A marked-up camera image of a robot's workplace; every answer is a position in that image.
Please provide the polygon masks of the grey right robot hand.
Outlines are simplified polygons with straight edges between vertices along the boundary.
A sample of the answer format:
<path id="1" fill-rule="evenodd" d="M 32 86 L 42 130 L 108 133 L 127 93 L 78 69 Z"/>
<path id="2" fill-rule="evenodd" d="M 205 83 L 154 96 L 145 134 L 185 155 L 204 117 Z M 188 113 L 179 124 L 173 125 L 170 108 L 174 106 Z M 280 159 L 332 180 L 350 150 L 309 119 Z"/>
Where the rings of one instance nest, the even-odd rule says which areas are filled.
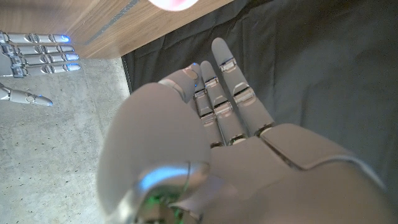
<path id="1" fill-rule="evenodd" d="M 63 34 L 1 31 L 1 77 L 25 78 L 74 72 L 80 57 Z"/>

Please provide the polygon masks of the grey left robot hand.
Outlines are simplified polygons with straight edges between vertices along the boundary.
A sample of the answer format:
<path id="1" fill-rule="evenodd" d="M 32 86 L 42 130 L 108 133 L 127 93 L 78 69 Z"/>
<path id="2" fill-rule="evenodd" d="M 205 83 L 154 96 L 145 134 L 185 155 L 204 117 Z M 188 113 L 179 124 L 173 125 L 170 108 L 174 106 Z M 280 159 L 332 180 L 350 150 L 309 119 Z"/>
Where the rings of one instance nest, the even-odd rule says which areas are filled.
<path id="1" fill-rule="evenodd" d="M 106 223 L 396 223 L 377 174 L 294 124 L 275 124 L 226 42 L 123 102 L 99 159 Z"/>

